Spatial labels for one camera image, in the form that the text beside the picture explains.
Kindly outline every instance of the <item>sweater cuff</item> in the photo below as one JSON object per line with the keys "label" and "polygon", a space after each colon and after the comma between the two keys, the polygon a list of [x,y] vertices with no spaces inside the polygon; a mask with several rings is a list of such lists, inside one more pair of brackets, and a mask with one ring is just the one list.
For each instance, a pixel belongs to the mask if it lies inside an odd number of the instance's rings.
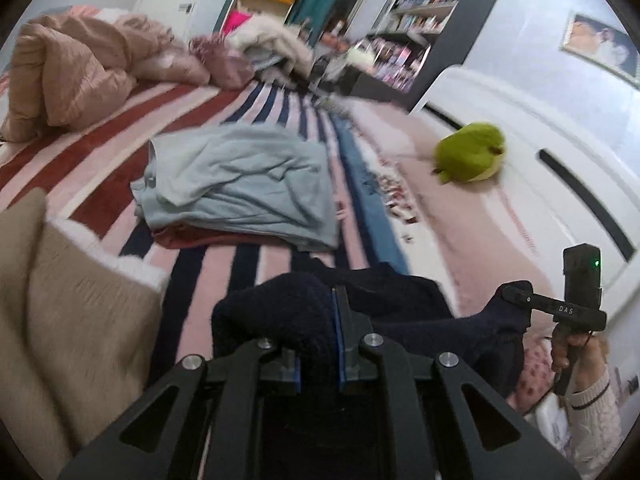
{"label": "sweater cuff", "polygon": [[597,397],[602,396],[604,389],[609,384],[609,370],[607,369],[601,378],[599,378],[590,388],[587,388],[583,392],[577,394],[571,394],[566,398],[567,403],[572,408],[588,405],[593,402]]}

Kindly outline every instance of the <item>folded light blue shirt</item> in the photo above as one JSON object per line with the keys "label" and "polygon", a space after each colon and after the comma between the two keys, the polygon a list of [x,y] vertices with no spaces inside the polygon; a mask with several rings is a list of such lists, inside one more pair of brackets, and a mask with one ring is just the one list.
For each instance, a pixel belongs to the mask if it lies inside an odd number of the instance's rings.
{"label": "folded light blue shirt", "polygon": [[235,123],[157,136],[131,190],[152,230],[185,223],[274,235],[300,251],[338,245],[325,146],[280,126]]}

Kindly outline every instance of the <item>human hand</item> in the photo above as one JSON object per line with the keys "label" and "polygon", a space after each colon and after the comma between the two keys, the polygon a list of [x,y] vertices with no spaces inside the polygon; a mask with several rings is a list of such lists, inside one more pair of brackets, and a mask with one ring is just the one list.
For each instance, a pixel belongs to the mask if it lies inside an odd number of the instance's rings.
{"label": "human hand", "polygon": [[575,387],[578,392],[593,386],[607,370],[601,345],[597,336],[589,339],[588,334],[568,334],[566,327],[557,325],[551,339],[552,368],[561,372],[569,367],[567,352],[569,346],[584,347],[574,368]]}

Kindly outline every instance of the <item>triangular cutout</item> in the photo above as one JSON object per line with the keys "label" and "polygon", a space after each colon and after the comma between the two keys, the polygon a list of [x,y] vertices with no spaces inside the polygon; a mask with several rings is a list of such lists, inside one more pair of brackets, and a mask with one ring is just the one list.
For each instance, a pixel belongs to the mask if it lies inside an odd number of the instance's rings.
{"label": "triangular cutout", "polygon": [[178,386],[170,386],[162,392],[151,406],[120,434],[120,441],[147,453],[153,453],[160,443],[162,430],[179,392]]}
{"label": "triangular cutout", "polygon": [[463,384],[462,393],[485,450],[494,451],[520,439],[520,432],[471,384]]}

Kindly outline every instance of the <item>black bookshelf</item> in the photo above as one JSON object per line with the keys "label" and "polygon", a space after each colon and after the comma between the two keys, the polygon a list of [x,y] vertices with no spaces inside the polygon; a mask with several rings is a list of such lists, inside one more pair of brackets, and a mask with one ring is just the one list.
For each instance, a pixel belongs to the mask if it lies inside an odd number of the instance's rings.
{"label": "black bookshelf", "polygon": [[[427,88],[435,81],[440,73],[449,66],[463,64],[471,48],[476,42],[486,19],[489,17],[496,0],[458,0],[445,27],[440,32],[418,32],[431,45],[426,60],[417,73],[413,85],[409,91],[399,91],[387,83],[360,72],[351,87],[350,95],[372,99],[380,102],[396,102],[407,110],[412,110],[422,98]],[[391,13],[402,14],[403,10],[397,10],[398,2],[394,3]],[[405,9],[405,13],[439,12],[438,6],[444,8],[447,3],[424,5]],[[420,48],[415,41],[405,32],[381,31],[369,34],[370,38],[380,37],[386,41],[405,44],[410,48]]]}

